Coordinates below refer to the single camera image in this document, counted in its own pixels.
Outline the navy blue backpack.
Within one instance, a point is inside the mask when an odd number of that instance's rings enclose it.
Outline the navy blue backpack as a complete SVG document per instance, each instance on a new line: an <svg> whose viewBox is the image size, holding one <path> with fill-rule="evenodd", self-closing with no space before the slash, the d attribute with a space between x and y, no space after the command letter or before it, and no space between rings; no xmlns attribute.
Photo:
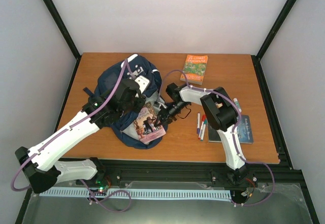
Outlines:
<svg viewBox="0 0 325 224"><path fill-rule="evenodd" d="M155 147L166 134L167 125L154 126L160 109L166 107L159 95L162 84L156 66L133 54L105 70L94 92L88 88L88 103L82 107L87 125L110 127L126 146Z"/></svg>

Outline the pink Taming of Shrew book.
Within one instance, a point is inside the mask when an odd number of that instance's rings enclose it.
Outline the pink Taming of Shrew book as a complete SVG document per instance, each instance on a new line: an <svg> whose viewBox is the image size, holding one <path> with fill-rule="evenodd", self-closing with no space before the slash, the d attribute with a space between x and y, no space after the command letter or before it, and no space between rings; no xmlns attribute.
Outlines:
<svg viewBox="0 0 325 224"><path fill-rule="evenodd" d="M155 112L153 105L150 102L147 102L133 122L139 140L145 145L148 145L151 141L166 134L162 125L155 126L156 120L157 113Z"/></svg>

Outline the orange Treehouse book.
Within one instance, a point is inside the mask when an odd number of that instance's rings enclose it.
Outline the orange Treehouse book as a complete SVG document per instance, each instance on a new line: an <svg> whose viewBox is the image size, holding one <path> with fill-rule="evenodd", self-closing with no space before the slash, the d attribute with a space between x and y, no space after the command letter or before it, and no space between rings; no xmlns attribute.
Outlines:
<svg viewBox="0 0 325 224"><path fill-rule="evenodd" d="M188 82L198 85L203 84L207 62L207 55L187 55L183 67L183 73L186 75Z"/></svg>

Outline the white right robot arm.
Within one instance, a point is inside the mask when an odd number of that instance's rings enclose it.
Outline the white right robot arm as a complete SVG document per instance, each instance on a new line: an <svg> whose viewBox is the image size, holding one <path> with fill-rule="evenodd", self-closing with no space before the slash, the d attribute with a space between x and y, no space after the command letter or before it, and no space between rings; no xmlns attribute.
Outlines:
<svg viewBox="0 0 325 224"><path fill-rule="evenodd" d="M248 176L246 158L242 152L237 134L238 108L231 101L223 87L202 89L192 85L177 86L171 83L166 93L173 102L166 108L160 109L155 127L167 125L176 120L176 115L187 105L194 103L203 107L209 125L220 136L229 168L227 178L231 185L241 184Z"/></svg>

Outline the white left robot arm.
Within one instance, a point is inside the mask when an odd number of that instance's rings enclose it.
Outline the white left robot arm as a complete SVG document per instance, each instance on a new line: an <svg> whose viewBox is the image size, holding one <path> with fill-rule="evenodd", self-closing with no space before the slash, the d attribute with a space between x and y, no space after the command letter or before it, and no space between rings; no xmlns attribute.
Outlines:
<svg viewBox="0 0 325 224"><path fill-rule="evenodd" d="M106 172L97 158L72 162L60 161L60 158L125 113L139 112L145 104L143 92L149 83L143 76L119 80L112 89L90 98L82 110L51 137L29 149L17 149L15 155L33 192L40 194L71 180L90 180L96 185L103 183Z"/></svg>

